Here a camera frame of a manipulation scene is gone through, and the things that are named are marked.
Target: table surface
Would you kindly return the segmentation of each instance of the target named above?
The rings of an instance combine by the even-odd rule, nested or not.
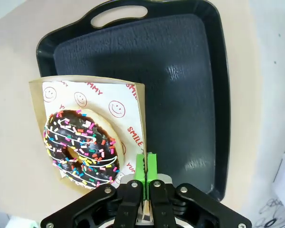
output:
[[[82,194],[61,184],[44,152],[30,97],[41,38],[103,0],[30,0],[0,20],[0,210],[41,221]],[[227,46],[231,147],[222,203],[240,212],[254,173],[261,120],[259,50],[248,0],[211,0]]]

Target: bolt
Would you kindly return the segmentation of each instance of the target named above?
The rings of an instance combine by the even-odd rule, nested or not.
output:
[[[106,189],[104,190],[104,192],[107,193],[107,194],[110,193],[111,191],[112,191],[112,190],[111,190],[110,188],[106,188]]]
[[[240,224],[238,225],[238,228],[246,228],[246,225],[245,225],[244,223],[240,223]]]
[[[133,182],[133,183],[131,184],[131,186],[132,186],[133,188],[136,188],[136,187],[138,186],[138,184],[137,184],[136,182]]]
[[[187,189],[186,187],[181,187],[181,188],[180,188],[180,191],[181,191],[182,193],[186,193],[186,192],[188,191],[188,189]]]
[[[154,182],[153,184],[155,187],[159,187],[161,185],[161,183],[159,181]]]
[[[47,223],[46,228],[54,228],[54,224],[53,223]]]

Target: donut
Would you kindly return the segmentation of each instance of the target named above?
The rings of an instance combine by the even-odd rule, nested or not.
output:
[[[112,183],[124,162],[116,132],[90,109],[64,109],[51,114],[43,137],[53,165],[88,189]]]

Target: white paper with red print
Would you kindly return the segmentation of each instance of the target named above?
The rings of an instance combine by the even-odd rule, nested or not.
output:
[[[143,153],[144,144],[134,85],[56,81],[44,82],[42,89],[47,118],[65,107],[78,107],[91,109],[110,122],[124,152],[124,165],[113,186],[135,172],[136,155]]]

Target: black tray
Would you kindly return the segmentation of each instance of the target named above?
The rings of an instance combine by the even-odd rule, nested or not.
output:
[[[90,21],[120,6],[142,19]],[[40,74],[94,75],[144,83],[147,151],[173,184],[188,182],[216,200],[225,194],[230,98],[219,13],[206,1],[114,0],[47,34],[37,47]]]

